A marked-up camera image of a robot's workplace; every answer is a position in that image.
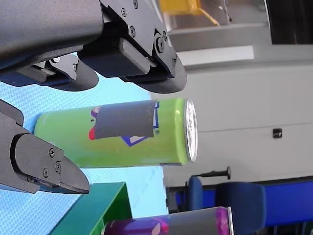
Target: can label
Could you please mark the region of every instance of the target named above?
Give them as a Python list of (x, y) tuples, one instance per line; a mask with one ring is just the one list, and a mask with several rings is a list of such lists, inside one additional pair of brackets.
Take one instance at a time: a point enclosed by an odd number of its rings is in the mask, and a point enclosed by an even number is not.
[(91, 110), (91, 122), (95, 125), (89, 131), (90, 140), (121, 137), (129, 146), (154, 137), (159, 128), (157, 110), (159, 101), (146, 100), (129, 105), (103, 105)]

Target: white cabinet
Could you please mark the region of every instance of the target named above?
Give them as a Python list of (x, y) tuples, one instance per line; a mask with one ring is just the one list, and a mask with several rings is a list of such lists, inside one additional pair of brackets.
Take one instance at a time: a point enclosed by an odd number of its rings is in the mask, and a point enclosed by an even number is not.
[[(183, 186), (192, 174), (228, 165), (234, 181), (313, 175), (313, 66), (189, 72), (182, 92), (152, 95), (167, 97), (194, 101), (199, 131), (197, 161), (165, 167), (167, 185)], [(273, 139), (275, 127), (283, 128), (281, 139)]]
[[(313, 175), (313, 124), (199, 133), (195, 163), (164, 167), (165, 182), (183, 186), (191, 175), (231, 167), (232, 181), (266, 181)], [(201, 178), (204, 185), (226, 182), (226, 177)]]

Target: chair backrest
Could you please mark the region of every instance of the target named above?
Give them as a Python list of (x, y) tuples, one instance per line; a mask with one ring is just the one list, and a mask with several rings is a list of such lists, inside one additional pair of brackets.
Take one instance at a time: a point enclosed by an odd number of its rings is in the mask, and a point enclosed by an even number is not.
[(265, 226), (266, 197), (262, 185), (231, 182), (216, 186), (215, 206), (231, 207), (235, 235), (251, 234)]
[(189, 211), (203, 209), (203, 189), (200, 179), (192, 176), (188, 181), (187, 209)]

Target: green energy drink can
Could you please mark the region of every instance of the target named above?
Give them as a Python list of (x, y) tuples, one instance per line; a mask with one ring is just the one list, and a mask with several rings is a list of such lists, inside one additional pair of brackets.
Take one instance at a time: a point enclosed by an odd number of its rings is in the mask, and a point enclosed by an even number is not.
[(180, 98), (45, 113), (35, 135), (81, 168), (182, 165), (198, 148), (193, 102)]

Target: green box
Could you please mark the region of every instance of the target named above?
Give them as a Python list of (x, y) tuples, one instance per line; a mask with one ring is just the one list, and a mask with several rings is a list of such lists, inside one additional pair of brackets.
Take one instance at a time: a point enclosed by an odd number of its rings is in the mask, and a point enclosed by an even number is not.
[(80, 196), (51, 235), (99, 235), (105, 224), (132, 218), (126, 183), (93, 184), (90, 193)]

